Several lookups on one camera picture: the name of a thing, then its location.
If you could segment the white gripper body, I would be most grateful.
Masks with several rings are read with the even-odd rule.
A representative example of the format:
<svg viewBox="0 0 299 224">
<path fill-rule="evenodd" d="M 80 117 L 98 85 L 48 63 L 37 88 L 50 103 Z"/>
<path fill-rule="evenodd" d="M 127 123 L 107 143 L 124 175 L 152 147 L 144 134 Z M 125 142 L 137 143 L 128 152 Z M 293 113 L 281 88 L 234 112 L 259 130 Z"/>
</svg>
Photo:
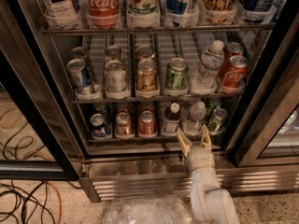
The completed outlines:
<svg viewBox="0 0 299 224">
<path fill-rule="evenodd" d="M 190 172 L 202 168 L 215 168 L 214 155 L 204 147 L 192 149 L 187 155 L 187 166 Z"/>
</svg>

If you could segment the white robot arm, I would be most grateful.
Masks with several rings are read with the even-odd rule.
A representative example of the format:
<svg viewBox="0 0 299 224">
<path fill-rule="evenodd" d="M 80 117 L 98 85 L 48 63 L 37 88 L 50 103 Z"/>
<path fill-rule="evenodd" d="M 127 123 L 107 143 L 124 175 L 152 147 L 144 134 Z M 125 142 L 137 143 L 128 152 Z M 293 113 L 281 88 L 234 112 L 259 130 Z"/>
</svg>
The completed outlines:
<svg viewBox="0 0 299 224">
<path fill-rule="evenodd" d="M 193 217 L 199 222 L 240 224 L 231 194 L 222 189 L 218 181 L 206 125 L 202 126 L 199 146 L 194 146 L 180 128 L 177 137 L 192 176 L 190 201 Z"/>
</svg>

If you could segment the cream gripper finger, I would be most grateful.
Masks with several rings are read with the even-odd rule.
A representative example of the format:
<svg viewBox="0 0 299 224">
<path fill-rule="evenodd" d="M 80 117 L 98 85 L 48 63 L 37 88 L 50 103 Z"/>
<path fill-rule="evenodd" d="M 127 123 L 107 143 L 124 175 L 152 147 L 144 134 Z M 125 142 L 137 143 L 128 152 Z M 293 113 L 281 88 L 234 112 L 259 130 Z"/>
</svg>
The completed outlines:
<svg viewBox="0 0 299 224">
<path fill-rule="evenodd" d="M 183 155 L 187 157 L 188 153 L 192 149 L 192 142 L 185 136 L 184 132 L 180 128 L 178 128 L 177 131 L 177 138 Z"/>
<path fill-rule="evenodd" d="M 212 147 L 211 139 L 210 139 L 208 128 L 206 125 L 202 126 L 202 135 L 201 135 L 200 146 L 204 147 L 208 150 L 210 150 Z"/>
</svg>

